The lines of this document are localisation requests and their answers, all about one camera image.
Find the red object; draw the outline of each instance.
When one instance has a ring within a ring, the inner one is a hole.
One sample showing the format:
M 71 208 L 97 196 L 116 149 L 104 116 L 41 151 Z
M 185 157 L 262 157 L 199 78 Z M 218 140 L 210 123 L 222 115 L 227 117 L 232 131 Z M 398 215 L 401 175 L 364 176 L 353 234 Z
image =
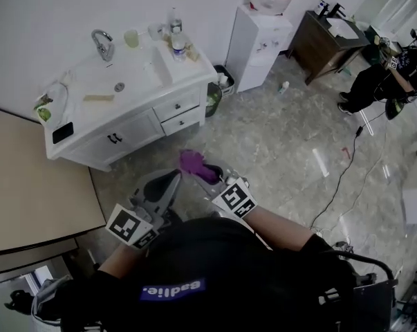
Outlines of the red object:
M 345 151 L 346 152 L 346 155 L 348 155 L 348 159 L 351 160 L 351 155 L 349 154 L 348 148 L 347 147 L 344 147 L 342 149 L 342 151 Z

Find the black phone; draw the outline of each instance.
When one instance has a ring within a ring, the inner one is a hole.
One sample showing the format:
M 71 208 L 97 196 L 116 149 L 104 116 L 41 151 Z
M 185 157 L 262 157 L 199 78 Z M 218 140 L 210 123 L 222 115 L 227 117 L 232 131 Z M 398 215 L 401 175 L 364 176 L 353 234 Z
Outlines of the black phone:
M 73 123 L 69 122 L 66 125 L 63 125 L 59 129 L 56 129 L 53 132 L 53 144 L 57 144 L 59 141 L 68 138 L 70 135 L 73 135 Z

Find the person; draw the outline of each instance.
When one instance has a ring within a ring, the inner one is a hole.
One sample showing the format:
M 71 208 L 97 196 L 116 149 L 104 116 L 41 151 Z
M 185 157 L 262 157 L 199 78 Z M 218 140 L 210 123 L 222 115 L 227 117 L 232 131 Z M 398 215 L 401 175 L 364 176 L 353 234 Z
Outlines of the person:
M 87 283 L 62 292 L 62 330 L 81 331 L 94 321 L 108 332 L 227 325 L 313 330 L 324 319 L 318 296 L 347 287 L 352 267 L 321 255 L 331 247 L 309 229 L 262 207 L 244 220 L 254 232 L 207 217 L 179 224 L 146 250 L 122 244 Z
M 340 93 L 344 102 L 337 104 L 339 110 L 353 114 L 374 101 L 405 98 L 417 90 L 417 48 L 405 50 L 397 60 L 397 69 L 375 64 L 359 73 L 351 91 Z

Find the marble floor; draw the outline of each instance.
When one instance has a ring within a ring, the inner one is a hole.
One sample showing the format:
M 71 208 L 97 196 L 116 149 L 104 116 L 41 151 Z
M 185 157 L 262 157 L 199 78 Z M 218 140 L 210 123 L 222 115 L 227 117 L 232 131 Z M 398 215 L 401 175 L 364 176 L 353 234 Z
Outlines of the marble floor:
M 337 109 L 338 92 L 349 91 L 355 75 L 366 67 L 356 59 L 348 72 L 306 86 L 306 74 L 297 62 L 279 57 L 262 86 L 222 100 L 204 127 L 194 125 L 162 138 L 117 161 L 109 173 L 92 170 L 105 217 L 116 203 L 129 208 L 128 198 L 140 176 L 177 167 L 180 149 L 196 149 L 222 158 L 247 177 L 261 206 L 309 227 L 330 201 L 353 153 L 355 132 L 364 124 L 359 113 L 349 116 Z M 279 95 L 278 86 L 287 80 L 290 88 Z M 384 104 L 377 103 L 365 114 L 370 120 L 383 111 Z M 417 140 L 417 109 L 407 105 L 394 120 L 383 115 L 370 125 L 373 135 L 365 127 L 356 140 L 353 164 L 314 231 L 330 244 L 351 243 L 355 253 L 382 260 L 394 272 L 402 267 L 400 297 L 417 268 L 417 225 L 405 225 L 401 204 L 401 185 L 415 158 L 409 147 Z M 329 172 L 326 177 L 314 149 Z M 385 166 L 390 177 L 384 174 Z M 210 212 L 202 189 L 189 177 L 183 182 L 175 211 L 184 220 Z M 118 244 L 104 229 L 77 241 L 101 262 Z M 383 277 L 374 266 L 354 266 L 359 273 L 374 271 Z

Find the sneaker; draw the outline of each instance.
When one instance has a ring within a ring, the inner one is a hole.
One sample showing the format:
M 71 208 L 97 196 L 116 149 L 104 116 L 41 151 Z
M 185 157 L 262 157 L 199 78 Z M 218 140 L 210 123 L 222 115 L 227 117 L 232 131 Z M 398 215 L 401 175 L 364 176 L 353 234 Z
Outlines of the sneaker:
M 350 112 L 348 109 L 346 109 L 345 103 L 338 103 L 337 107 L 338 107 L 339 111 L 341 111 L 342 113 L 353 114 L 353 112 Z
M 343 101 L 349 102 L 349 99 L 348 99 L 349 93 L 347 93 L 347 92 L 341 92 L 341 93 L 339 93 L 339 96 L 340 96 L 340 98 L 343 99 Z

